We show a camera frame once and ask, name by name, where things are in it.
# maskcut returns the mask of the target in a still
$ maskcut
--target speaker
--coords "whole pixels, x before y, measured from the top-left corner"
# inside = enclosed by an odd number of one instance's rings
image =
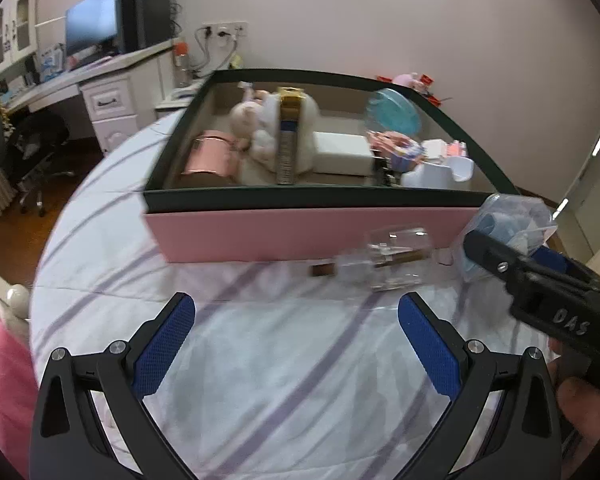
[[[116,0],[118,50],[134,52],[171,39],[171,0]]]

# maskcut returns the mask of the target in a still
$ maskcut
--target dark green box rim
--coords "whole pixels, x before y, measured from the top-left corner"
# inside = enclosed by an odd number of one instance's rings
[[[250,68],[217,71],[198,91],[162,149],[146,183],[143,195],[148,213],[318,207],[479,207],[490,195],[485,192],[443,189],[324,185],[162,189],[171,161],[209,91],[216,84],[240,81],[285,82],[298,86],[315,84],[368,92],[392,88],[417,104],[453,139],[465,142],[471,158],[498,192],[518,194],[516,187],[493,159],[460,126],[410,88],[352,75],[309,70]]]

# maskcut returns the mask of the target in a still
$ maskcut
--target wooden floor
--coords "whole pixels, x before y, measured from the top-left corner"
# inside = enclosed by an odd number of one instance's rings
[[[29,211],[20,213],[16,198],[0,216],[0,275],[9,283],[33,284],[36,267],[58,215],[75,189],[102,160],[102,152],[93,139],[71,140],[53,164],[55,171],[73,170],[76,177],[60,176],[43,187],[46,216],[40,218],[35,197]]]

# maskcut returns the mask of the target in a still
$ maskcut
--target white box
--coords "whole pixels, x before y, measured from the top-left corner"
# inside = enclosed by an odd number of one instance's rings
[[[314,173],[371,176],[374,156],[366,137],[314,132]]]

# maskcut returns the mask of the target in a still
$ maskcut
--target wall socket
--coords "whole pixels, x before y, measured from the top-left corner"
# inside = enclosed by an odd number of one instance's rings
[[[225,30],[229,34],[235,34],[238,38],[245,38],[249,30],[248,22],[215,22],[203,23],[203,27],[211,27],[213,36],[217,36],[220,30]]]

